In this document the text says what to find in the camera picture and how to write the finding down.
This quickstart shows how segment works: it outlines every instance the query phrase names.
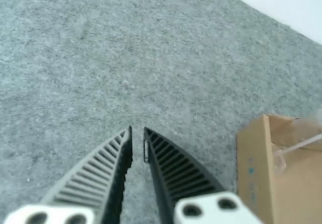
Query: cardboard box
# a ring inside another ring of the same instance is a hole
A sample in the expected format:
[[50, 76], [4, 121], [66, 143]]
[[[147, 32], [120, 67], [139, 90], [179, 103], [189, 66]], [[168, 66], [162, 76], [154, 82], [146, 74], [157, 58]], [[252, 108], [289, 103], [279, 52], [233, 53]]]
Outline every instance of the cardboard box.
[[237, 134], [238, 194], [264, 223], [322, 223], [322, 144], [288, 153], [286, 171], [274, 172], [272, 143], [298, 141], [293, 120], [263, 115]]

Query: white wall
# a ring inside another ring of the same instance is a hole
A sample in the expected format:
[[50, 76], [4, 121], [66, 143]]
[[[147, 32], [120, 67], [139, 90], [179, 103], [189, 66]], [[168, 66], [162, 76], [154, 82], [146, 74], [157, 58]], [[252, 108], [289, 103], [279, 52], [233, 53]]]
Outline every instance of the white wall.
[[322, 0], [242, 0], [322, 44]]

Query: clear plastic bag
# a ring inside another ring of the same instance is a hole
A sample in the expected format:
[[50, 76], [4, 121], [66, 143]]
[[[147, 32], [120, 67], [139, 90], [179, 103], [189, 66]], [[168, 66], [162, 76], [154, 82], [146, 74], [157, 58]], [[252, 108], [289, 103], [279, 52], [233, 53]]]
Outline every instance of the clear plastic bag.
[[280, 144], [272, 144], [275, 173], [282, 174], [287, 167], [287, 154], [298, 148], [309, 148], [320, 144], [322, 139], [322, 109], [306, 118], [295, 119], [285, 127]]

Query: gray carpet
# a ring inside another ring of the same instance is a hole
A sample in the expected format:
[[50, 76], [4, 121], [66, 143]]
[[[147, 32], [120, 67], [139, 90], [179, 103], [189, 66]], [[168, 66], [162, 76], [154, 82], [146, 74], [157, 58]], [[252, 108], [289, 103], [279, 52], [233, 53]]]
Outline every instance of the gray carpet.
[[240, 0], [0, 0], [0, 220], [128, 125], [121, 223], [159, 223], [143, 127], [236, 190], [235, 134], [322, 102], [322, 47]]

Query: black gripper edge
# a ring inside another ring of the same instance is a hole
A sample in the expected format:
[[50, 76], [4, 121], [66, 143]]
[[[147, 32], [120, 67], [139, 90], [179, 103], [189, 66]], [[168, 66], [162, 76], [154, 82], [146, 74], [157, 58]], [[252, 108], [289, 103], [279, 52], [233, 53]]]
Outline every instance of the black gripper edge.
[[205, 167], [159, 133], [144, 128], [143, 145], [163, 224], [173, 224], [174, 207], [180, 199], [224, 191]]

